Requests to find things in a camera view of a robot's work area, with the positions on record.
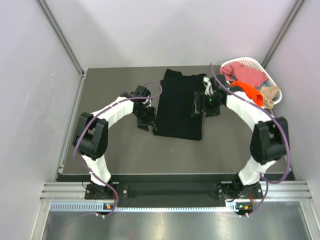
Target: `beige cloth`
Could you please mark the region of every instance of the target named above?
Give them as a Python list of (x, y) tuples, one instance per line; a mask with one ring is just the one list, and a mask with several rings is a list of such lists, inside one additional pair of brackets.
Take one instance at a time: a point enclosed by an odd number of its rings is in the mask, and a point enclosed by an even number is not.
[(263, 86), (260, 89), (260, 93), (263, 96), (263, 106), (265, 109), (272, 109), (275, 105), (274, 97), (277, 95), (279, 92), (279, 87), (278, 86)]

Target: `metal frame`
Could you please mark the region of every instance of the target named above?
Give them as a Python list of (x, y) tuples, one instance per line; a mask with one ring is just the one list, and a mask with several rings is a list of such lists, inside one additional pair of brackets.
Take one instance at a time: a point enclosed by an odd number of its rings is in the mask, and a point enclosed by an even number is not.
[(72, 131), (74, 128), (74, 122), (76, 120), (76, 116), (77, 116), (77, 111), (78, 111), (78, 107), (80, 104), (80, 98), (81, 98), (81, 94), (82, 91), (84, 89), (84, 84), (85, 84), (85, 80), (86, 80), (86, 76), (87, 76), (87, 71), (83, 73), (80, 81), (79, 81), (79, 85), (76, 91), (76, 94), (74, 96), (74, 100), (73, 100), (73, 104), (72, 104), (72, 109), (70, 112), (70, 115), (68, 117), (68, 124), (66, 127), (66, 132), (64, 135), (64, 141), (62, 144), (62, 150), (60, 152), (60, 156), (59, 156), (59, 162), (58, 165), (56, 167), (56, 171), (54, 174), (54, 181), (57, 179), (59, 174), (62, 174), (63, 170), (64, 170), (64, 164), (66, 161), (66, 156), (68, 153), (68, 148), (69, 148), (69, 143), (72, 137)]
[[(293, 23), (295, 17), (297, 16), (299, 10), (302, 8), (304, 2), (306, 0), (297, 0), (295, 5), (293, 6), (289, 16), (281, 27), (277, 37), (272, 43), (265, 59), (262, 62), (262, 66), (265, 68), (272, 58), (274, 52), (277, 50), (281, 40), (285, 36), (289, 27)], [(54, 180), (57, 178), (59, 174), (63, 172), (64, 162), (66, 158), (66, 154), (69, 147), (69, 142), (72, 135), (73, 123), (76, 118), (77, 109), (80, 103), (80, 97), (82, 94), (84, 81), (86, 77), (86, 73), (82, 69), (80, 63), (78, 62), (75, 54), (73, 53), (71, 47), (68, 44), (63, 32), (61, 31), (57, 21), (52, 15), (47, 3), (45, 0), (36, 0), (39, 4), (41, 10), (46, 16), (49, 24), (53, 28), (56, 36), (58, 37), (61, 45), (65, 49), (66, 53), (70, 57), (74, 67), (81, 75), (81, 80), (79, 81), (79, 86), (74, 97), (73, 108), (68, 117), (68, 127), (65, 133), (64, 142), (61, 149), (61, 154), (59, 157), (59, 162), (56, 168), (56, 172), (54, 175)], [(261, 182), (261, 188), (264, 192), (266, 189), (266, 183)], [(300, 202), (301, 209), (306, 221), (306, 225), (310, 232), (311, 238), (313, 240), (320, 240), (320, 218), (318, 212), (316, 210), (315, 204), (312, 199), (312, 195), (308, 188), (307, 182), (305, 181), (284, 181), (277, 185), (270, 185), (269, 192), (265, 199), (266, 202)], [(36, 215), (36, 221), (31, 231), (30, 238), (31, 240), (41, 240), (43, 238), (45, 226), (48, 220), (49, 211), (51, 209), (52, 204), (69, 202), (69, 203), (99, 203), (98, 200), (85, 200), (85, 189), (82, 186), (81, 182), (48, 182), (44, 185), (43, 191), (40, 197), (39, 206)], [(113, 203), (113, 200), (104, 200), (104, 203)], [(188, 208), (188, 209), (117, 209), (118, 212), (161, 212), (161, 211), (195, 211), (195, 212), (214, 212), (215, 209), (212, 208)]]
[[(260, 182), (262, 191), (266, 189), (266, 183)], [(32, 240), (42, 239), (45, 226), (48, 219), (51, 205), (58, 203), (68, 204), (85, 204), (85, 203), (100, 203), (101, 200), (86, 200), (85, 189), (81, 182), (47, 182), (40, 197), (40, 206), (38, 209), (37, 221), (34, 225), (31, 238)], [(312, 195), (310, 193), (306, 181), (284, 181), (280, 184), (271, 184), (265, 199), (266, 202), (300, 202), (301, 208), (305, 217), (307, 227), (313, 240), (320, 239), (320, 221), (313, 203)], [(113, 204), (113, 200), (103, 200), (103, 203)], [(230, 212), (231, 206), (225, 208), (214, 207), (194, 207), (194, 208), (119, 208), (116, 212)]]
[[(110, 212), (103, 209), (108, 202), (52, 202), (52, 212)], [(236, 202), (226, 202), (216, 207), (117, 207), (117, 213), (233, 213), (238, 212)]]
[(70, 57), (74, 67), (79, 72), (80, 75), (84, 74), (84, 70), (82, 69), (80, 63), (78, 62), (74, 52), (72, 51), (66, 37), (64, 36), (63, 32), (61, 31), (56, 19), (54, 18), (52, 12), (50, 11), (50, 8), (48, 7), (45, 0), (36, 0), (36, 2), (39, 4), (42, 12), (44, 13), (46, 19), (49, 21), (51, 27), (53, 28), (53, 31), (55, 32), (57, 38), (59, 39), (61, 45), (63, 46), (65, 52)]
[(270, 59), (274, 55), (275, 51), (277, 50), (278, 46), (280, 45), (282, 39), (284, 38), (285, 34), (287, 33), (289, 27), (293, 23), (294, 19), (296, 18), (299, 10), (302, 8), (303, 4), (306, 0), (297, 0), (289, 13), (289, 16), (286, 18), (284, 24), (282, 25), (279, 33), (277, 34), (275, 40), (273, 41), (268, 53), (266, 54), (263, 62), (262, 67), (266, 68), (267, 64), (269, 63)]

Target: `clothing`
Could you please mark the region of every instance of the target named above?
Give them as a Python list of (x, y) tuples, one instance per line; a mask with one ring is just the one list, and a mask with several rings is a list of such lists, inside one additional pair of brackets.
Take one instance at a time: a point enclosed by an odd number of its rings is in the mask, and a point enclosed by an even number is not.
[(241, 81), (234, 81), (230, 84), (230, 86), (239, 86), (243, 89), (245, 94), (248, 98), (252, 99), (255, 104), (262, 107), (264, 104), (264, 97), (263, 95), (254, 87), (250, 86), (249, 84)]
[(202, 139), (202, 113), (191, 117), (194, 92), (204, 92), (205, 74), (183, 76), (167, 69), (161, 80), (162, 94), (156, 115), (156, 136), (189, 140)]
[(261, 84), (268, 80), (264, 72), (246, 66), (240, 62), (234, 61), (220, 68), (220, 73), (225, 75), (229, 82), (233, 82), (234, 76), (238, 81), (249, 84), (251, 87), (259, 88)]
[(260, 93), (263, 96), (263, 106), (265, 109), (272, 109), (275, 105), (273, 99), (279, 92), (278, 86), (263, 86)]
[[(262, 83), (262, 85), (258, 88), (258, 90), (261, 92), (262, 87), (271, 87), (271, 84), (269, 81), (265, 81)], [(276, 95), (271, 99), (272, 101), (276, 101), (279, 98), (279, 91), (276, 93)]]

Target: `black cloth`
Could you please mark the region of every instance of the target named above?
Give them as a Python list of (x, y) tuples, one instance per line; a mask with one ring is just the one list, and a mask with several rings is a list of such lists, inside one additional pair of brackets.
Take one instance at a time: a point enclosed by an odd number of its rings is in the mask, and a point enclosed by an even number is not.
[(202, 113), (191, 117), (194, 92), (203, 92), (205, 74), (183, 76), (167, 69), (161, 80), (162, 94), (156, 115), (157, 136), (202, 139)]

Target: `pink cloth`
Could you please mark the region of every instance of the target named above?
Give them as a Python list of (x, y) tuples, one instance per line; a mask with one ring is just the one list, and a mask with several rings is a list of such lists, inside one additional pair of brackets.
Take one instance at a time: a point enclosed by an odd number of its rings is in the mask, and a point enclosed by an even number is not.
[(229, 82), (235, 81), (231, 78), (234, 76), (236, 80), (249, 84), (254, 88), (259, 88), (262, 83), (268, 80), (268, 77), (264, 72), (258, 71), (237, 61), (221, 67), (220, 73), (224, 74), (225, 79)]

